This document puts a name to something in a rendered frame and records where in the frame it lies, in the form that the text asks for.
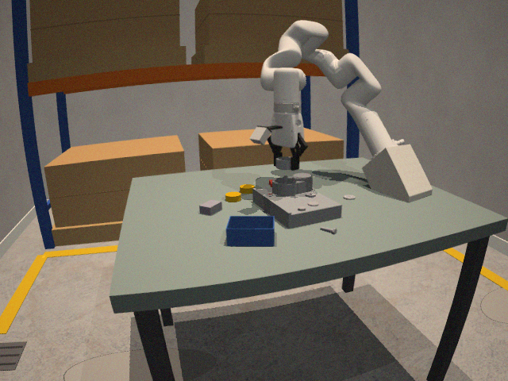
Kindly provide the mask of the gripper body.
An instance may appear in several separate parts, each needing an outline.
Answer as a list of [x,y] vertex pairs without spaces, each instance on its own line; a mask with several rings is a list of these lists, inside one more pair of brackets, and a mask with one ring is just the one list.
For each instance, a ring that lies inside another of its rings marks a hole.
[[[281,115],[284,114],[284,115]],[[297,144],[298,133],[304,139],[304,127],[302,115],[298,113],[277,113],[274,112],[271,125],[282,126],[282,129],[273,129],[271,142],[278,146],[294,148]]]

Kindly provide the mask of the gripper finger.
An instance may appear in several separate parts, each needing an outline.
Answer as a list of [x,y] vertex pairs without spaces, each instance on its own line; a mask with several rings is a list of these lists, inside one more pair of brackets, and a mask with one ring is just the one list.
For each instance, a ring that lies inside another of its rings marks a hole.
[[[298,143],[301,145],[299,147]],[[291,149],[292,156],[291,157],[291,170],[298,170],[299,169],[299,157],[304,153],[304,151],[308,148],[307,143],[303,140],[302,136],[298,133],[298,140],[297,144],[294,148]],[[296,152],[295,152],[296,149]]]
[[283,156],[283,153],[281,152],[282,146],[277,147],[278,145],[273,144],[271,142],[271,136],[269,136],[269,138],[267,139],[267,142],[270,144],[272,153],[274,153],[274,166],[276,166],[276,158]]

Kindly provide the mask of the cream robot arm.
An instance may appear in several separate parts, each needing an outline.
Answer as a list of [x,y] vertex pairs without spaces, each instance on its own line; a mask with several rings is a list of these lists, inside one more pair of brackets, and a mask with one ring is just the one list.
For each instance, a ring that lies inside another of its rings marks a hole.
[[366,107],[381,92],[381,86],[362,60],[352,53],[338,60],[329,51],[314,51],[328,36],[326,27],[313,21],[296,21],[281,36],[279,52],[264,61],[260,76],[261,86],[274,91],[274,112],[298,113],[301,110],[299,91],[306,85],[306,75],[293,67],[304,59],[317,65],[337,89],[346,87],[359,77],[341,95],[341,102],[355,121],[372,158],[385,147],[405,144],[403,139],[392,140],[376,111]]

